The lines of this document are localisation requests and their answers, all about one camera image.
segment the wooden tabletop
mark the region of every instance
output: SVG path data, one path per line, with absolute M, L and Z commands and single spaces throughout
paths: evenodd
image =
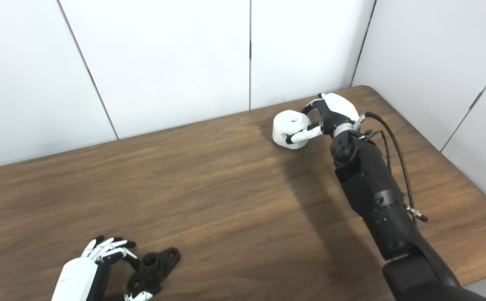
M 371 88 L 337 93 L 389 122 L 430 218 L 420 230 L 462 284 L 485 278 L 486 196 Z M 49 300 L 64 263 L 99 234 L 136 241 L 138 255 L 180 249 L 158 301 L 391 300 L 331 139 L 272 142 L 275 114 L 310 99 L 1 166 L 0 301 Z M 131 274 L 114 265 L 106 296 Z

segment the cable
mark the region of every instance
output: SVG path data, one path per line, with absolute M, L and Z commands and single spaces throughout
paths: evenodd
M 410 184 L 410 179 L 409 179 L 409 172 L 407 171 L 407 166 L 405 164 L 405 158 L 403 158 L 403 153 L 401 152 L 401 148 L 399 147 L 399 143 L 397 142 L 396 136 L 392 132 L 392 129 L 386 122 L 377 114 L 371 113 L 371 112 L 366 112 L 365 113 L 366 117 L 373 118 L 380 122 L 386 128 L 386 131 L 388 131 L 388 135 L 390 135 L 390 138 L 392 139 L 392 142 L 394 143 L 394 146 L 396 147 L 397 155 L 399 156 L 399 161 L 401 162 L 401 168 L 403 169 L 403 175 L 405 177 L 405 184 L 407 186 L 407 194 L 409 195 L 409 205 L 411 209 L 415 209 L 414 207 L 414 197 L 412 196 L 412 188 Z M 412 216 L 412 222 L 416 225 L 417 227 L 417 219 L 415 216 Z
M 384 135 L 383 131 L 376 131 L 371 133 L 368 136 L 368 139 L 371 140 L 375 135 L 381 134 L 382 139 L 384 140 L 384 149 L 386 149 L 386 165 L 388 166 L 388 169 L 392 171 L 392 166 L 390 164 L 390 149 L 388 148 L 388 141 L 386 140 L 386 136 Z

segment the robotic arm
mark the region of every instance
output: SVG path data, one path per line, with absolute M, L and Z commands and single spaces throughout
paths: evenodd
M 279 145 L 294 148 L 295 143 L 321 134 L 333 138 L 330 151 L 335 174 L 351 208 L 362 217 L 382 257 L 388 261 L 383 274 L 395 299 L 486 300 L 461 288 L 448 265 L 423 238 L 415 221 L 427 221 L 427 217 L 415 210 L 413 203 L 405 204 L 404 194 L 381 152 L 371 137 L 359 131 L 365 118 L 375 118 L 389 130 L 399 151 L 384 120 L 371 112 L 359 116 L 354 105 L 339 95 L 329 93 L 319 97 L 300 113 L 306 115 L 317 109 L 321 117 L 319 122 L 295 133 L 274 135 L 274 140 Z
M 67 262 L 51 301 L 103 301 L 111 265 L 128 261 L 135 273 L 127 284 L 128 293 L 106 301 L 147 301 L 161 291 L 159 284 L 180 261 L 176 248 L 148 253 L 141 260 L 128 248 L 136 244 L 121 237 L 91 240 L 80 257 Z

